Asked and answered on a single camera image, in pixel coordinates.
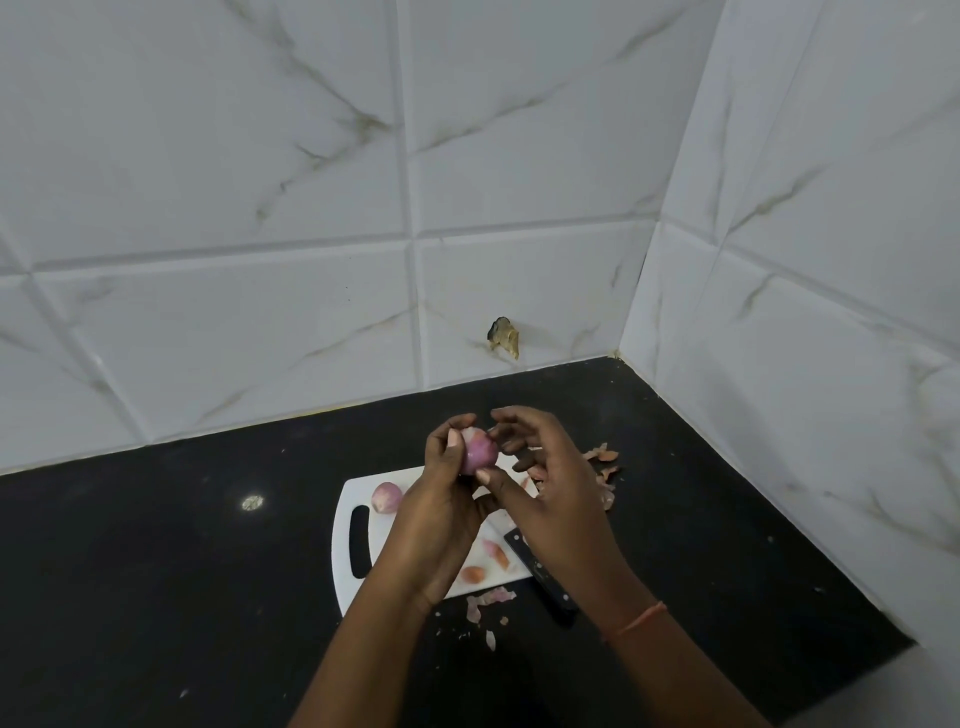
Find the tile wall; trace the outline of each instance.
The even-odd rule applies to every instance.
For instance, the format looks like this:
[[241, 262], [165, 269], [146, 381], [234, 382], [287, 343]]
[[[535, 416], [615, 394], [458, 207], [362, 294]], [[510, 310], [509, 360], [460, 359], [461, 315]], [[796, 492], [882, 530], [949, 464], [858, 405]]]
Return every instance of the tile wall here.
[[0, 471], [613, 352], [722, 8], [6, 4]]
[[730, 0], [621, 344], [955, 690], [958, 28]]

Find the shallot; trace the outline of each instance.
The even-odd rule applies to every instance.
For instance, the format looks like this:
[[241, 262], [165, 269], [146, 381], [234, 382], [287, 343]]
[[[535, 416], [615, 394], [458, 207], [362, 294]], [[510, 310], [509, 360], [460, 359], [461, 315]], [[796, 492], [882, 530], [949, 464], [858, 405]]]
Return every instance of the shallot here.
[[396, 513], [400, 507], [400, 499], [403, 498], [403, 491], [396, 483], [380, 483], [373, 491], [370, 499], [370, 505], [377, 513]]
[[480, 468], [496, 465], [496, 443], [479, 427], [466, 427], [461, 430], [467, 451], [464, 454], [464, 463], [460, 472], [464, 475], [473, 475]]

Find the finger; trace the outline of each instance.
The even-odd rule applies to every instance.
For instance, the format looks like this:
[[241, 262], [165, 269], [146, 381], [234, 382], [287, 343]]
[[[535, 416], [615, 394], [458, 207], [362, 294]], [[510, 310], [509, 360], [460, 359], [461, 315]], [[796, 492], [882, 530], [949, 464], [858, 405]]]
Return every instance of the finger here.
[[520, 425], [512, 425], [510, 423], [494, 425], [487, 430], [487, 434], [490, 435], [490, 438], [498, 445], [504, 445], [511, 440], [522, 440], [529, 448], [538, 448], [540, 446], [540, 438], [537, 434]]
[[437, 427], [429, 434], [426, 439], [426, 453], [424, 462], [430, 462], [444, 454], [446, 450], [446, 437], [450, 429], [463, 429], [470, 427], [476, 422], [477, 416], [472, 412], [466, 415], [454, 415], [445, 423]]
[[574, 447], [564, 426], [549, 412], [542, 412], [533, 407], [511, 406], [494, 409], [491, 415], [498, 423], [521, 425], [530, 430], [548, 454], [551, 450], [560, 451]]
[[527, 449], [527, 444], [523, 440], [511, 440], [510, 442], [504, 443], [503, 447], [500, 448], [506, 455], [516, 455], [518, 452]]
[[482, 468], [477, 471], [476, 478], [496, 496], [521, 530], [523, 524], [528, 522], [540, 507], [515, 480], [499, 468]]
[[496, 513], [499, 510], [503, 509], [503, 506], [500, 504], [500, 501], [496, 499], [491, 493], [487, 493], [484, 496], [476, 498], [473, 501], [473, 505], [477, 509], [477, 513], [480, 515], [480, 522], [483, 522], [487, 519], [491, 513]]
[[464, 443], [464, 436], [460, 433], [460, 429], [450, 427], [446, 431], [444, 452], [427, 461], [427, 465], [431, 472], [436, 473], [443, 482], [452, 484], [460, 474], [466, 450], [467, 445]]
[[527, 474], [530, 475], [534, 480], [539, 480], [541, 483], [547, 478], [547, 471], [543, 465], [535, 465], [530, 470], [527, 471]]
[[546, 453], [541, 449], [528, 449], [517, 456], [514, 472], [523, 473], [535, 465], [546, 465]]

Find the knife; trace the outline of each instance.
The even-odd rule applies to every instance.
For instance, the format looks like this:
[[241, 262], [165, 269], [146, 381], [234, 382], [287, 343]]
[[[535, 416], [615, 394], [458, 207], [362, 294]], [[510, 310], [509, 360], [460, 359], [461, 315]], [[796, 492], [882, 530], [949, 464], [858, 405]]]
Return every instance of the knife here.
[[503, 540], [514, 551], [516, 557], [523, 562], [523, 566], [530, 570], [530, 573], [537, 579], [537, 583], [550, 597], [550, 601], [565, 617], [572, 617], [580, 611], [560, 582], [553, 578], [550, 572], [534, 556], [534, 552], [530, 550], [527, 542], [523, 539], [523, 534], [520, 533], [519, 528], [508, 531]]

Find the hand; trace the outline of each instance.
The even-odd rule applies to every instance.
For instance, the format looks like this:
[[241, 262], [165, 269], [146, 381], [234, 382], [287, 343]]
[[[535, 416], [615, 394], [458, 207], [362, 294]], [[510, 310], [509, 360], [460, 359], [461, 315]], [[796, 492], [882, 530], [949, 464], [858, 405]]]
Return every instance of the hand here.
[[475, 420], [457, 415], [430, 433], [423, 474], [403, 496], [374, 567], [377, 578], [411, 590], [425, 611], [446, 596], [480, 524], [501, 507], [494, 496], [474, 500], [480, 485], [457, 479], [465, 448], [460, 430]]
[[557, 418], [530, 407], [494, 409], [492, 415], [498, 424], [491, 437], [504, 452], [519, 453], [515, 471], [543, 480], [540, 495], [530, 497], [499, 468], [476, 477], [507, 509], [537, 558], [602, 632], [654, 604], [616, 544], [593, 468]]

